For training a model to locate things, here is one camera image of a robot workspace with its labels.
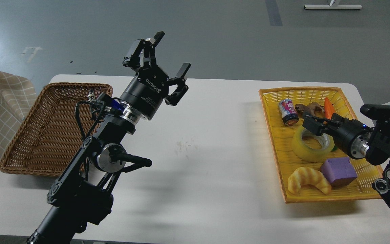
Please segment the purple block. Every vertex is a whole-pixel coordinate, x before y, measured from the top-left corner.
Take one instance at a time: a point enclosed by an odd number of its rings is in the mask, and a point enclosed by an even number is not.
[[[348,185],[358,177],[348,157],[327,159],[320,170],[332,186]]]

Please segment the table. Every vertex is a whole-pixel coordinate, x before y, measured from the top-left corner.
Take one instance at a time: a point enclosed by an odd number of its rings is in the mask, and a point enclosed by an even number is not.
[[[58,75],[100,82],[120,96],[132,77]],[[383,200],[285,204],[258,90],[342,88],[359,120],[351,84],[188,79],[178,106],[141,120],[122,144],[153,166],[120,177],[113,211],[75,239],[138,243],[390,243]],[[97,180],[100,174],[93,174]],[[53,179],[0,172],[0,235],[29,236],[50,205]]]

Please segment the carrot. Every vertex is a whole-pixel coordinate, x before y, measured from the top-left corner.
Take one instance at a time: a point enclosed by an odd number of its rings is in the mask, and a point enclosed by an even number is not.
[[[331,119],[332,114],[335,112],[335,108],[330,102],[329,98],[325,97],[325,117],[326,119]]]

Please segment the yellow basket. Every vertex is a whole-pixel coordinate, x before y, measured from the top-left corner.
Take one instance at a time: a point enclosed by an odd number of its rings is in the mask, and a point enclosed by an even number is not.
[[[294,202],[316,202],[316,201],[345,201],[345,200],[362,200],[380,198],[378,193],[373,190],[371,183],[375,179],[381,178],[382,168],[373,166],[365,159],[351,159],[357,173],[357,179],[343,187],[332,187],[332,192],[324,195],[314,186],[302,186],[298,195],[288,191],[288,177],[299,167],[310,167],[320,170],[325,159],[319,162],[306,162],[300,159],[291,150],[291,138],[299,126],[302,126],[303,119],[299,117],[299,122],[292,126],[285,126],[278,107],[278,103],[284,99],[291,99],[293,104],[310,104],[317,102],[324,105],[325,97],[333,103],[335,112],[342,117],[357,119],[350,104],[337,87],[284,87],[273,89],[262,89],[259,91],[260,99],[263,104],[264,115],[266,116],[267,128],[269,130],[272,148],[277,165],[278,176],[282,188],[282,194],[286,203]],[[323,114],[316,113],[318,117],[324,117]],[[315,141],[305,141],[311,147],[318,145]],[[338,158],[347,156],[341,150],[332,151],[327,158]]]

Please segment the croissant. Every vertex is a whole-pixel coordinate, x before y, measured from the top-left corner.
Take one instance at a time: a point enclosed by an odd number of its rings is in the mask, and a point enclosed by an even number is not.
[[[332,186],[323,173],[312,168],[297,168],[294,173],[288,177],[288,190],[293,194],[299,193],[300,187],[306,184],[314,185],[326,195],[332,191]]]

